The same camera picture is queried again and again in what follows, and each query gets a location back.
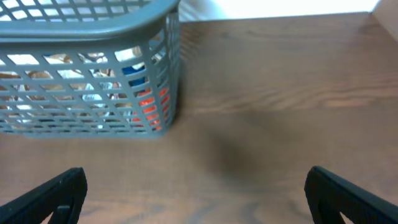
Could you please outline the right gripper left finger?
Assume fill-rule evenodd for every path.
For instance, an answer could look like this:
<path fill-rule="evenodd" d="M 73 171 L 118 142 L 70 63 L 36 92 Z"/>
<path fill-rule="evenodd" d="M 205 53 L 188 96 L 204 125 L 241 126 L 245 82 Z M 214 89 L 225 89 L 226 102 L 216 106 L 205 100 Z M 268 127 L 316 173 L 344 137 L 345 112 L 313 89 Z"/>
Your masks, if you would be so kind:
<path fill-rule="evenodd" d="M 88 191 L 81 167 L 66 170 L 1 206 L 1 223 L 78 223 Z"/>

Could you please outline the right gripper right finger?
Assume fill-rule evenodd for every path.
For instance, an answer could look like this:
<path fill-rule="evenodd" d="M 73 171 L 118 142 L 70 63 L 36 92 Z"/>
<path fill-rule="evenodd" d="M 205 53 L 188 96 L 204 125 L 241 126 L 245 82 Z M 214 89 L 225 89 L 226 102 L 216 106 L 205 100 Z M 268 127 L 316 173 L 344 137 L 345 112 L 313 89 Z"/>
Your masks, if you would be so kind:
<path fill-rule="evenodd" d="M 320 166 L 313 166 L 305 180 L 305 196 L 313 222 L 397 224 L 397 206 Z"/>

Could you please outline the orange pasta package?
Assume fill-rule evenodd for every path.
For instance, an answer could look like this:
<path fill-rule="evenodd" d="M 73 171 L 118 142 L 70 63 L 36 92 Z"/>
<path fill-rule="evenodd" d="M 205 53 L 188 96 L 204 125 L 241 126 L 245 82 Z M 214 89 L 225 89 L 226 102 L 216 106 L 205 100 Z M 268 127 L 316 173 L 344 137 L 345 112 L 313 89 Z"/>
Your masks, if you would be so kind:
<path fill-rule="evenodd" d="M 140 91 L 137 95 L 138 97 L 145 97 L 143 100 L 139 100 L 139 106 L 142 108 L 142 112 L 144 113 L 144 117 L 146 121 L 149 122 L 149 126 L 153 131 L 159 131 L 162 129 L 160 124 L 160 115 L 157 110 L 157 106 L 155 105 L 155 97 L 151 96 L 152 89 L 147 88 L 143 91 Z M 162 112 L 164 114 L 164 118 L 168 116 L 168 110 L 170 107 L 170 94 L 169 88 L 165 87 L 160 90 L 160 105 Z"/>

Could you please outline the blue tissue multipack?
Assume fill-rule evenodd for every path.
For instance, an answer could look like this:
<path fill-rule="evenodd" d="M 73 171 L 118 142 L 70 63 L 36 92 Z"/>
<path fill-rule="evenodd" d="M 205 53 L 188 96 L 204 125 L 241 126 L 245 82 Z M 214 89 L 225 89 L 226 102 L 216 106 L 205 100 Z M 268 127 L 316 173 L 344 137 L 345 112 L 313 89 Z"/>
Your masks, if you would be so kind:
<path fill-rule="evenodd" d="M 145 64 L 137 64 L 121 69 L 125 76 L 124 84 L 129 87 L 139 86 L 145 84 L 147 78 L 144 74 L 146 70 Z"/>

